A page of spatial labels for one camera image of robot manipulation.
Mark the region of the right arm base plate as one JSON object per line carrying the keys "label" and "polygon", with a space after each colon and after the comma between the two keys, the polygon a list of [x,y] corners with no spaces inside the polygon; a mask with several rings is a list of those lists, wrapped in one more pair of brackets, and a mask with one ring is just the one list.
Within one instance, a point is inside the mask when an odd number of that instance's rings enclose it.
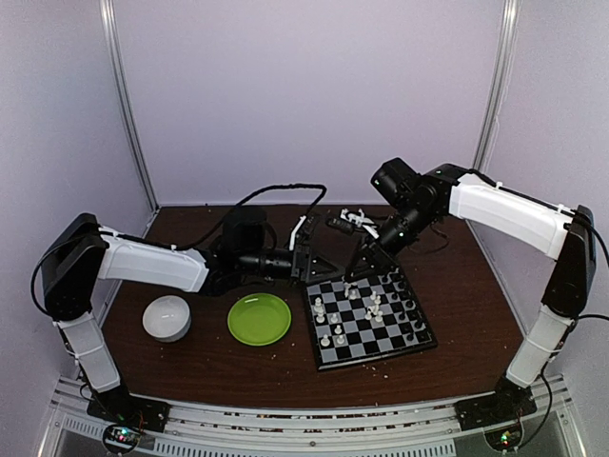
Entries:
{"label": "right arm base plate", "polygon": [[454,408],[462,431],[516,421],[538,410],[532,398],[518,403],[496,393],[460,400]]}

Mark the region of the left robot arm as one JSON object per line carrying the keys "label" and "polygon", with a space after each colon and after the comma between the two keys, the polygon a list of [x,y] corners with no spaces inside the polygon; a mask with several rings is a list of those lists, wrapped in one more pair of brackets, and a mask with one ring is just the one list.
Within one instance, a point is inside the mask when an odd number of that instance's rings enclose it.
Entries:
{"label": "left robot arm", "polygon": [[220,296],[247,276],[315,284],[343,268],[310,245],[317,215],[306,214],[290,232],[284,248],[266,246],[275,232],[257,206],[231,209],[219,222],[221,234],[177,247],[149,242],[100,225],[79,214],[38,261],[31,275],[43,297],[33,303],[54,325],[84,372],[92,397],[117,423],[130,421],[137,404],[111,356],[92,314],[90,297],[98,280],[131,281]]}

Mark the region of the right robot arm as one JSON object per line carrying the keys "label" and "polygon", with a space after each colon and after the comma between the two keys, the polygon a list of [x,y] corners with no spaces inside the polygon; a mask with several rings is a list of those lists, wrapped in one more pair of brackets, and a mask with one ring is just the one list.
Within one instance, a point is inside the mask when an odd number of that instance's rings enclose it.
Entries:
{"label": "right robot arm", "polygon": [[395,211],[353,252],[345,270],[348,282],[396,268],[400,251],[445,216],[500,231],[554,260],[538,318],[488,399],[494,419],[509,419],[586,307],[596,272],[592,211],[543,202],[452,164],[421,174],[394,158],[374,173],[371,184]]}

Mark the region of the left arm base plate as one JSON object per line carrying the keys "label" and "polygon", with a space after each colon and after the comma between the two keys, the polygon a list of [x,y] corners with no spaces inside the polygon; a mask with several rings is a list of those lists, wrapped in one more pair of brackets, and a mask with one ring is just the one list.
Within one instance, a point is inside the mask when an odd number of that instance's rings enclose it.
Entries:
{"label": "left arm base plate", "polygon": [[128,390],[114,388],[106,392],[93,391],[87,414],[114,424],[137,430],[163,432],[170,405],[159,400],[137,397]]}

